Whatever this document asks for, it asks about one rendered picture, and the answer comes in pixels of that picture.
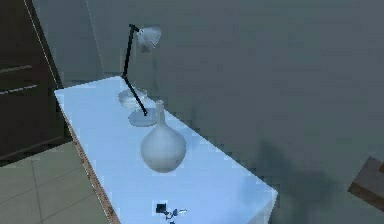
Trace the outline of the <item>dark brown cupboard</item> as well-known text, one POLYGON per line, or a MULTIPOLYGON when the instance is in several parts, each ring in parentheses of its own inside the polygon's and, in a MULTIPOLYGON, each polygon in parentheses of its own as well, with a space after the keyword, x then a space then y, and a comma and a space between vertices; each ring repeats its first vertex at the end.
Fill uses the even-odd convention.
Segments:
POLYGON ((32 0, 0 0, 0 167, 71 140, 62 87, 32 0))

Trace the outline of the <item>clear glass bowl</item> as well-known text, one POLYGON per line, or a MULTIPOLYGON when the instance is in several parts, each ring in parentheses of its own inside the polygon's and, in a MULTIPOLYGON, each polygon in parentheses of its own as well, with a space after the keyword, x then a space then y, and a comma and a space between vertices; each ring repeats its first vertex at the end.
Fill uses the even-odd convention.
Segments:
MULTIPOLYGON (((147 98, 147 91, 142 88, 134 88, 134 91, 136 95, 138 96, 141 103, 144 103, 144 101, 147 98)), ((126 108, 134 109, 139 108, 140 104, 136 100, 135 96, 131 92, 130 89, 123 90, 117 95, 117 98, 120 102, 120 104, 126 108)))

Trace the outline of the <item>black desk lamp white shade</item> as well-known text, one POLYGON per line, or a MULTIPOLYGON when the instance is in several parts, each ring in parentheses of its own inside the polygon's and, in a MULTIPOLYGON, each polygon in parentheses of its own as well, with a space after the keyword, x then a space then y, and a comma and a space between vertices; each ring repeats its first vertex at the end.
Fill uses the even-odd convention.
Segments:
POLYGON ((159 44, 162 32, 159 27, 138 28, 136 25, 130 24, 129 28, 128 44, 121 78, 126 83, 127 89, 130 89, 135 96, 136 100, 140 104, 140 107, 134 108, 134 111, 128 116, 128 120, 130 124, 135 127, 150 127, 156 124, 156 110, 154 108, 146 108, 144 103, 140 102, 134 91, 134 88, 137 87, 133 87, 129 82, 128 66, 134 38, 137 38, 137 44, 142 52, 150 53, 159 44))

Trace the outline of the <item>brown wooden furniture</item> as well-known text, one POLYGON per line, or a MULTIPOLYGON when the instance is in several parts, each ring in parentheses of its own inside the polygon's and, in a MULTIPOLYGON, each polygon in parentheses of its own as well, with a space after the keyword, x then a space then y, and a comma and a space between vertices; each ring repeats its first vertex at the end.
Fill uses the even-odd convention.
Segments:
POLYGON ((348 192, 384 212, 384 162, 369 157, 348 192))

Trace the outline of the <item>white long sideboard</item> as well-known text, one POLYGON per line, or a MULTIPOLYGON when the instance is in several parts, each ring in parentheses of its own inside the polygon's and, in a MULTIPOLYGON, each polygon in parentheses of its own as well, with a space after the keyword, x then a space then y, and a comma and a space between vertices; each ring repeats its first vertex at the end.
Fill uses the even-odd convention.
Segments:
POLYGON ((140 155, 147 127, 134 127, 118 101, 118 76, 56 91, 73 137, 121 224, 168 224, 159 204, 180 210, 175 224, 268 224, 278 193, 172 114, 167 124, 186 140, 173 172, 151 170, 140 155))

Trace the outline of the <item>white round vase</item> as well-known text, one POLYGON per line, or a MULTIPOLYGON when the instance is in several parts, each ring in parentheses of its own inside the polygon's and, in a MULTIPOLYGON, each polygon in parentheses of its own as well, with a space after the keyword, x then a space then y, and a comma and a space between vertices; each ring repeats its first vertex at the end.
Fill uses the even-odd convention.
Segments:
POLYGON ((143 138, 140 153, 145 164, 155 172, 177 169, 186 155, 185 138, 166 123, 162 100, 156 102, 156 126, 143 138))

